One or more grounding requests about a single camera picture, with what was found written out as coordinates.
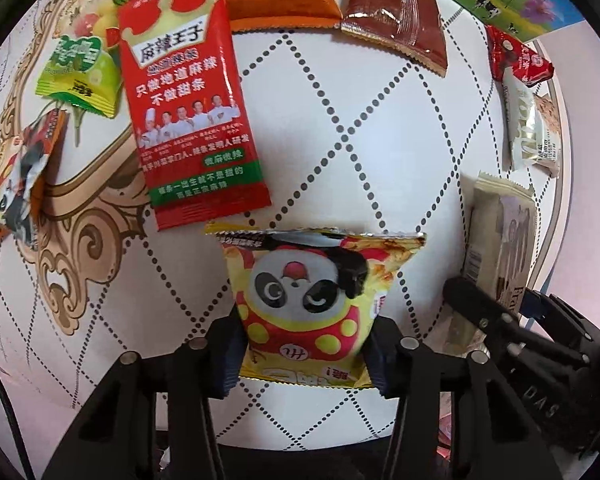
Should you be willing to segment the beige chocolate stick packet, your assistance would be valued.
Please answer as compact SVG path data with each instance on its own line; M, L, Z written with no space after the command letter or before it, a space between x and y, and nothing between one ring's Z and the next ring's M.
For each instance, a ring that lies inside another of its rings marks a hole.
M532 188L490 174L474 186L462 278L468 278L518 318L527 288L536 234ZM485 333L453 310L444 351L460 356L478 348Z

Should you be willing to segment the yellow panda snack packet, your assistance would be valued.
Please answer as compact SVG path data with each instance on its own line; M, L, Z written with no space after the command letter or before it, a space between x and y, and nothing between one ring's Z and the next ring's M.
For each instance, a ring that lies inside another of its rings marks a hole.
M367 388L362 347L417 233L257 230L210 221L248 337L240 374L280 384Z

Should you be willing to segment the white beige biscuit packet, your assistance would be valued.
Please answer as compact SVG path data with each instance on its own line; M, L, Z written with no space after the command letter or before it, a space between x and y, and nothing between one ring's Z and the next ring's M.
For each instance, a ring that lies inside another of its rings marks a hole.
M538 166L557 178L562 171L562 128L555 105L536 96L511 67L504 70L502 89L513 170Z

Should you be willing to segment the white quilted bed cover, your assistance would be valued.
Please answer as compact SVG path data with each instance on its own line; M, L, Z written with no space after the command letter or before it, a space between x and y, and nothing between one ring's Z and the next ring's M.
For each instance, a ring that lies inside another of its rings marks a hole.
M464 262L475 178L487 172L532 188L534 288L556 260L569 204L568 188L544 170L510 171L486 33L452 0L438 6L444 77L341 32L235 37L272 196L238 223L426 233L384 312L434 348L449 326L441 289ZM221 248L202 226L157 230L128 112L69 119L50 164L40 250L0 240L0 373L35 470L122 352L171 352L233 303Z

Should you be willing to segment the red small snack packet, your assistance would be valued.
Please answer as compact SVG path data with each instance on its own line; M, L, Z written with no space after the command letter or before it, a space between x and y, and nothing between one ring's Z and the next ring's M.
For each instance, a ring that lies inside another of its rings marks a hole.
M515 37L493 25L486 25L486 38L495 81L503 81L506 68L510 68L513 75L529 88L553 78L554 65Z

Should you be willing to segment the orange panda snack packet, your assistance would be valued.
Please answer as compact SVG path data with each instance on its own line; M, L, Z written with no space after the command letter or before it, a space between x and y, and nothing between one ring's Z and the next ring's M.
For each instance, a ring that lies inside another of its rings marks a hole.
M0 240L10 234L38 247L43 174L67 122L67 112L54 108L0 144Z

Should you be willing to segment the red spicy strip packet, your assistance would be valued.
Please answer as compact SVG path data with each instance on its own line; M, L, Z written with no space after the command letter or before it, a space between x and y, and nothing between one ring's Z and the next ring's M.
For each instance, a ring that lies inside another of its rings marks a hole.
M120 58L157 228L270 206L225 0L130 0Z

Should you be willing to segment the brown snack packet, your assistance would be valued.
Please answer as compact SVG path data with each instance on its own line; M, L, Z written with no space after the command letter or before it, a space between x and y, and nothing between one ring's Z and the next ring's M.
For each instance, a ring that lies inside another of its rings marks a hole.
M340 29L389 48L440 77L448 57L437 0L349 0Z

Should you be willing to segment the green candy packet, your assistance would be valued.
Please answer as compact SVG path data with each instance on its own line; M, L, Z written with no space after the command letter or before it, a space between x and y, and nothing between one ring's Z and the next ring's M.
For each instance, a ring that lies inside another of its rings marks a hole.
M35 94L114 118L120 68L97 36L62 35L36 82Z

